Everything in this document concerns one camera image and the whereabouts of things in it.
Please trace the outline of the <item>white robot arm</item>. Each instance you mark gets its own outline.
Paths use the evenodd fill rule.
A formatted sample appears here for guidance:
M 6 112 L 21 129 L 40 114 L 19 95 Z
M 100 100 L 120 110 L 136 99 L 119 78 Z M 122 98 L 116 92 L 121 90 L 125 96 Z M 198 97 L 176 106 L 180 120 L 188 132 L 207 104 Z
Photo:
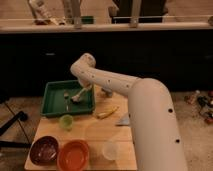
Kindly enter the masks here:
M 95 65 L 95 58 L 84 53 L 70 72 L 83 87 L 96 84 L 127 98 L 138 171 L 188 171 L 167 87 L 153 78 L 104 71 Z

